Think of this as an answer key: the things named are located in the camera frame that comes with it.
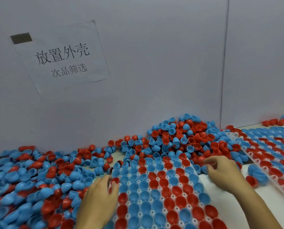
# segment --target white partition board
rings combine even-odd
[[[221,126],[284,114],[284,0],[230,0]]]
[[[220,123],[228,0],[0,0],[0,152],[71,151],[186,112]],[[95,20],[110,79],[39,95],[8,38]]]

